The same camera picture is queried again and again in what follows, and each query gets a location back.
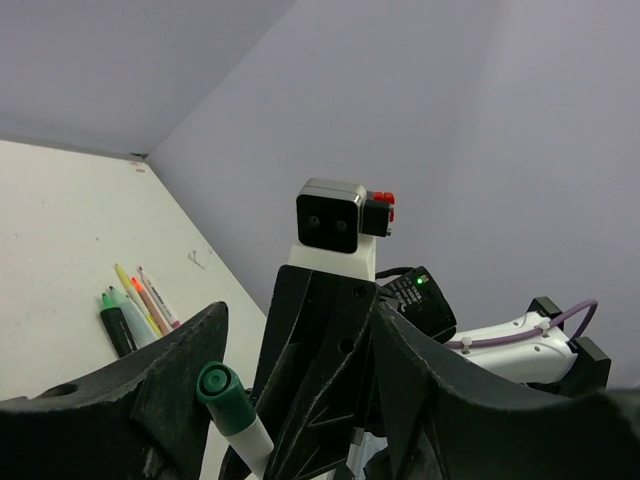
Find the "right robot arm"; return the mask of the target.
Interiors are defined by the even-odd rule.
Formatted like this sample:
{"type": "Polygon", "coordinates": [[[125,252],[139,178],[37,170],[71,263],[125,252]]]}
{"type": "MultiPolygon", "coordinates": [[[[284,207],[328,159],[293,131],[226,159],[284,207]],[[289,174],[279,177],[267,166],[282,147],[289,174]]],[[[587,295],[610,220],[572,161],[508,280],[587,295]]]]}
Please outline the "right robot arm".
{"type": "Polygon", "coordinates": [[[251,395],[275,443],[269,478],[313,478],[344,466],[362,432],[390,437],[380,377],[397,381],[402,397],[416,386],[407,368],[382,358],[386,339],[372,328],[384,312],[456,357],[539,391],[576,397],[608,383],[610,358],[582,330],[564,329],[576,314],[591,320],[593,300],[562,311],[538,297],[514,321],[458,332],[428,271],[391,269],[384,278],[378,286],[290,265],[279,270],[251,395]]]}

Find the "yellow highlighter pen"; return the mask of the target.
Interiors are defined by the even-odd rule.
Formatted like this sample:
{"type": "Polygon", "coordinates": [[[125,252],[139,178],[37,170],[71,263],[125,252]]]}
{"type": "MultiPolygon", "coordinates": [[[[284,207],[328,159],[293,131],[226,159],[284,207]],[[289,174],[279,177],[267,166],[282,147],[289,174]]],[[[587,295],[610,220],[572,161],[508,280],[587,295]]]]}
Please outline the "yellow highlighter pen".
{"type": "Polygon", "coordinates": [[[126,274],[125,270],[118,263],[116,263],[114,265],[114,270],[115,270],[116,275],[118,276],[118,278],[120,280],[120,283],[124,287],[127,295],[132,300],[132,302],[137,306],[137,309],[142,314],[142,316],[145,318],[146,323],[149,325],[150,330],[154,333],[154,336],[157,339],[161,338],[162,334],[161,334],[161,331],[160,331],[159,327],[157,326],[157,324],[153,320],[149,310],[147,309],[147,307],[143,303],[140,295],[138,294],[138,292],[135,289],[131,279],[126,274]]]}

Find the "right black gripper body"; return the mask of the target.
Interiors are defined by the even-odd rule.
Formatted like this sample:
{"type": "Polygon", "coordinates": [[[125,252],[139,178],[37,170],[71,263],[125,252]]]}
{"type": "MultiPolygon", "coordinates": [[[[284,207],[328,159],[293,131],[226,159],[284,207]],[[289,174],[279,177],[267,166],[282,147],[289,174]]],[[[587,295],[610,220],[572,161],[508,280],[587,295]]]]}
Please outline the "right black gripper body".
{"type": "Polygon", "coordinates": [[[355,312],[340,322],[356,331],[338,339],[339,353],[348,359],[331,393],[331,405],[323,415],[346,416],[347,423],[336,425],[330,444],[341,461],[332,468],[329,479],[390,479],[391,461],[382,418],[379,389],[371,341],[374,308],[387,293],[375,283],[358,284],[339,312],[354,307],[355,312]]]}

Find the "green black highlighter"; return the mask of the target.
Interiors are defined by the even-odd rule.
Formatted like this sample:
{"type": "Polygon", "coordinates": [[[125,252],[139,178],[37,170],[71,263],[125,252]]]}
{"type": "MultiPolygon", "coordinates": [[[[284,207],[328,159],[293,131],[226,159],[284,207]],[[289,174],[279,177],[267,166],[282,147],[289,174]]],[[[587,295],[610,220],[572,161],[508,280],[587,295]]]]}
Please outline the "green black highlighter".
{"type": "Polygon", "coordinates": [[[137,350],[122,309],[107,293],[101,294],[100,319],[119,358],[137,350]]]}

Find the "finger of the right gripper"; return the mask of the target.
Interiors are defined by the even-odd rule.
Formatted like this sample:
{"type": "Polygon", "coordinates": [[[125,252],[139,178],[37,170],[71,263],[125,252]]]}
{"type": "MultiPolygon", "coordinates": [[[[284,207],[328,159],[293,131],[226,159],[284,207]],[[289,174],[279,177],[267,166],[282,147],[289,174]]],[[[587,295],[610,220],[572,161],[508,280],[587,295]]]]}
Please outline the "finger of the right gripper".
{"type": "Polygon", "coordinates": [[[338,339],[356,331],[340,322],[356,311],[339,303],[366,282],[284,265],[271,300],[252,396],[274,442],[267,479],[312,479],[341,461],[330,444],[346,416],[325,418],[348,359],[338,339]]]}

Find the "pale green highlighter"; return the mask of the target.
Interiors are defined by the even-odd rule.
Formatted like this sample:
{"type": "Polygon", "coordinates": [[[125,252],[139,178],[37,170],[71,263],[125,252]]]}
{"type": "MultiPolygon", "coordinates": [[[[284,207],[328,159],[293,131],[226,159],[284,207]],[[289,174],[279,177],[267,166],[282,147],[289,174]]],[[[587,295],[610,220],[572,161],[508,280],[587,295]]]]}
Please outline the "pale green highlighter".
{"type": "Polygon", "coordinates": [[[108,292],[110,298],[122,311],[136,346],[142,348],[155,342],[158,339],[157,335],[129,296],[114,286],[109,286],[108,292]]]}

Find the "purple white marker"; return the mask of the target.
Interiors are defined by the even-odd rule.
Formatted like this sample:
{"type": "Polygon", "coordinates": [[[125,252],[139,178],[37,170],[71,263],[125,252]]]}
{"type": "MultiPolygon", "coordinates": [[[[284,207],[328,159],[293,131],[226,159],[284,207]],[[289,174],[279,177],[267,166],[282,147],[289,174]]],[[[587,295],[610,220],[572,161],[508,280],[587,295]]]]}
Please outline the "purple white marker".
{"type": "Polygon", "coordinates": [[[142,267],[138,266],[137,271],[140,279],[144,284],[147,291],[150,293],[153,301],[155,302],[160,313],[164,317],[165,322],[172,328],[177,329],[181,326],[180,320],[167,301],[163,298],[162,293],[158,289],[157,282],[150,276],[150,274],[142,267]]]}

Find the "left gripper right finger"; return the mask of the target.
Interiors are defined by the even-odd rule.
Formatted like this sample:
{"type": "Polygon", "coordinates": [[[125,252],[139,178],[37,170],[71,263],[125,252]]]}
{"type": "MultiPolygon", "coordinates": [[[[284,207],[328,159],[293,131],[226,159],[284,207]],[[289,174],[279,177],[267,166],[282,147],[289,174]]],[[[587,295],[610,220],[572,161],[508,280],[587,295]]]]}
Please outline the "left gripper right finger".
{"type": "Polygon", "coordinates": [[[639,392],[566,398],[494,375],[387,304],[371,334],[395,479],[636,479],[639,392]]]}

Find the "green cap white marker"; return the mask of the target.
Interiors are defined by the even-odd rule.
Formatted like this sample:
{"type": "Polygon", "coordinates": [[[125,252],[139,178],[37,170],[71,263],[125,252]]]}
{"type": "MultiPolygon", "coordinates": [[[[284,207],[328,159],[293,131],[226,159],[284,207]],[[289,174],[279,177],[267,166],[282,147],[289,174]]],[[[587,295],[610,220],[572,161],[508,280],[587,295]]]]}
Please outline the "green cap white marker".
{"type": "Polygon", "coordinates": [[[200,370],[195,391],[219,433],[251,473],[263,479],[274,443],[238,375],[221,362],[208,362],[200,370]]]}

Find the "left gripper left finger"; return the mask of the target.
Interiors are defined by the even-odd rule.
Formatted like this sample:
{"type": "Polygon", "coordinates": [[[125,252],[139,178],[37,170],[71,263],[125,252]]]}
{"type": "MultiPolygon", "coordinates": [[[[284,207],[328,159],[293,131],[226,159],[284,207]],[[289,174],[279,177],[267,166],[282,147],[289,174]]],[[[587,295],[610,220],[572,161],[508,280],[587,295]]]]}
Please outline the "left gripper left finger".
{"type": "Polygon", "coordinates": [[[197,479],[210,416],[201,368],[223,359],[228,307],[88,375],[1,403],[4,479],[197,479]]]}

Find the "orange highlighter pen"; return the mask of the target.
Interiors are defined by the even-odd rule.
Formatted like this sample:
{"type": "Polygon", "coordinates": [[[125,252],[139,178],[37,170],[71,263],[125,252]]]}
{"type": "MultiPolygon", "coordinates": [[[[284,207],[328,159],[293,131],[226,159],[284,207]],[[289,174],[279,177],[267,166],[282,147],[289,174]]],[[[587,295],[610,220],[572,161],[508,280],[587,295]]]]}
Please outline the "orange highlighter pen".
{"type": "Polygon", "coordinates": [[[131,282],[138,294],[138,296],[141,298],[142,302],[144,303],[144,305],[146,306],[147,310],[149,311],[149,314],[151,315],[151,318],[153,319],[154,323],[156,324],[158,330],[160,331],[160,333],[163,336],[166,336],[169,333],[169,329],[168,327],[165,325],[165,322],[163,321],[161,314],[159,313],[158,309],[156,308],[153,300],[151,299],[149,293],[147,292],[147,290],[145,289],[145,287],[142,285],[141,281],[135,277],[132,276],[131,277],[131,282]]]}

